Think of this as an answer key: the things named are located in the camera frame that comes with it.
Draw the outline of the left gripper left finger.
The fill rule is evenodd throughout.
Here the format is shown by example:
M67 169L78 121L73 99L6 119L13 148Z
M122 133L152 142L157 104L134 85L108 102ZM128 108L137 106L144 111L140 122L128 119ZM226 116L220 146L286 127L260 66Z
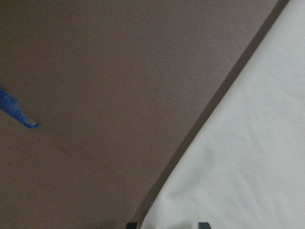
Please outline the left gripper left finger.
M137 229L138 223L137 222L128 222L126 224L126 229Z

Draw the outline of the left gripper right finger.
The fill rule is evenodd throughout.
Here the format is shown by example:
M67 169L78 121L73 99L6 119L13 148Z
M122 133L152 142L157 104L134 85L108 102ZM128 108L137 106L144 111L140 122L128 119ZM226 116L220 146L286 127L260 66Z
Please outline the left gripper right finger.
M198 229L212 229L208 222L199 222Z

